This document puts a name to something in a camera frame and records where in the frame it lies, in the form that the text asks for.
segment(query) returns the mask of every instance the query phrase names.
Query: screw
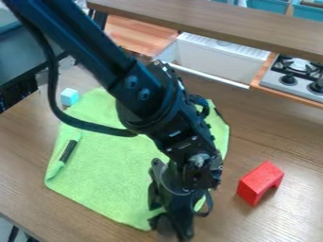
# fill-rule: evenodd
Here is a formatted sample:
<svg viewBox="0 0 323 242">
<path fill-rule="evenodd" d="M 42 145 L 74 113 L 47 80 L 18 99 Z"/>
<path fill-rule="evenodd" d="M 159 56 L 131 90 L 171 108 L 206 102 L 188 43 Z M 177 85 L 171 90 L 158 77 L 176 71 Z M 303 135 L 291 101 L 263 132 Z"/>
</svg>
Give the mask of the screw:
<svg viewBox="0 0 323 242">
<path fill-rule="evenodd" d="M 149 89 L 143 88 L 138 92 L 137 98 L 141 101 L 146 101 L 149 99 L 149 95 L 150 95 Z"/>
<path fill-rule="evenodd" d="M 136 76 L 129 76 L 126 78 L 126 87 L 128 89 L 133 89 L 137 86 L 138 78 Z"/>
</svg>

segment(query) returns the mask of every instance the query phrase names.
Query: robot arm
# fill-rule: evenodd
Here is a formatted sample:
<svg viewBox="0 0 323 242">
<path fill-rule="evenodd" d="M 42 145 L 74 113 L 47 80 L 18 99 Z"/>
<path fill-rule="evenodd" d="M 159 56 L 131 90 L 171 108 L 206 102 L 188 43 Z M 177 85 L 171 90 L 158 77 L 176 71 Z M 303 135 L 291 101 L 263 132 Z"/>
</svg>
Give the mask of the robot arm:
<svg viewBox="0 0 323 242">
<path fill-rule="evenodd" d="M 119 118 L 128 130 L 76 123 L 62 114 L 55 101 L 56 86 L 49 85 L 51 108 L 63 122 L 111 135 L 143 133 L 170 158 L 168 165 L 153 160 L 149 188 L 151 209 L 163 206 L 179 238 L 193 236 L 194 205 L 209 188 L 216 188 L 222 158 L 204 121 L 208 105 L 188 95 L 168 64 L 156 60 L 147 67 L 127 57 L 72 0 L 4 0 L 5 4 L 46 45 L 45 34 L 91 71 L 117 100 Z M 51 58 L 52 78 L 58 76 Z M 196 104 L 203 107 L 198 112 Z"/>
</svg>

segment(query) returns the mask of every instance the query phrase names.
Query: wooden counter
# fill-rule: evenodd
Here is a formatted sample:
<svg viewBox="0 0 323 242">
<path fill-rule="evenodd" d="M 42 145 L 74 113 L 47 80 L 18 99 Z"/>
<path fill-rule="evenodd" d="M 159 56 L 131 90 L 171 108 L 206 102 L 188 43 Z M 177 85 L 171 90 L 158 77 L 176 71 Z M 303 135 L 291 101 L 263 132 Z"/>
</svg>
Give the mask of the wooden counter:
<svg viewBox="0 0 323 242">
<path fill-rule="evenodd" d="M 179 74 L 191 92 L 214 101 L 231 128 L 223 182 L 212 192 L 214 209 L 195 219 L 193 241 L 321 242 L 322 111 Z M 78 68 L 62 73 L 59 82 L 81 93 L 98 85 Z M 156 242 L 154 232 L 118 224 L 45 187 L 59 120 L 44 98 L 35 93 L 0 115 L 0 216 L 42 242 Z M 252 208 L 235 195 L 237 182 L 265 160 L 286 175 L 276 193 Z"/>
<path fill-rule="evenodd" d="M 91 9 L 323 61 L 323 23 L 207 0 L 88 0 Z"/>
</svg>

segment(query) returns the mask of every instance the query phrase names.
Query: red block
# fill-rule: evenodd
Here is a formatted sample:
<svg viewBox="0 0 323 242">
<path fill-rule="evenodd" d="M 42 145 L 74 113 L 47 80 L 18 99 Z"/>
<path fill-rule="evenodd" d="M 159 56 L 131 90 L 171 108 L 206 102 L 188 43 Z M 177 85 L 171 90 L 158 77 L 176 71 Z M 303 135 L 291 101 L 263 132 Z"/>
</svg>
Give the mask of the red block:
<svg viewBox="0 0 323 242">
<path fill-rule="evenodd" d="M 274 164 L 264 162 L 239 180 L 237 194 L 255 206 L 270 187 L 278 188 L 281 185 L 283 175 Z"/>
</svg>

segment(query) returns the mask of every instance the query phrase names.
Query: green towel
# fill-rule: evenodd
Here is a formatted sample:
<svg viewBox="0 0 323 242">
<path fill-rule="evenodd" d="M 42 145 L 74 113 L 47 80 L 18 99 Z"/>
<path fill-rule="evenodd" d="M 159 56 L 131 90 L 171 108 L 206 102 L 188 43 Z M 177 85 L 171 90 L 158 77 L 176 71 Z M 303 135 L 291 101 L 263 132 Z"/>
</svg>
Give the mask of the green towel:
<svg viewBox="0 0 323 242">
<path fill-rule="evenodd" d="M 66 113 L 102 125 L 123 129 L 117 117 L 115 99 L 103 89 L 83 95 Z M 215 113 L 207 118 L 215 144 L 223 157 L 227 154 L 229 127 Z M 71 139 L 81 138 L 68 162 L 60 156 Z M 97 213 L 144 231 L 147 220 L 162 210 L 149 211 L 147 191 L 151 179 L 148 169 L 153 158 L 163 155 L 144 135 L 115 137 L 60 124 L 53 155 L 47 167 L 46 186 Z"/>
</svg>

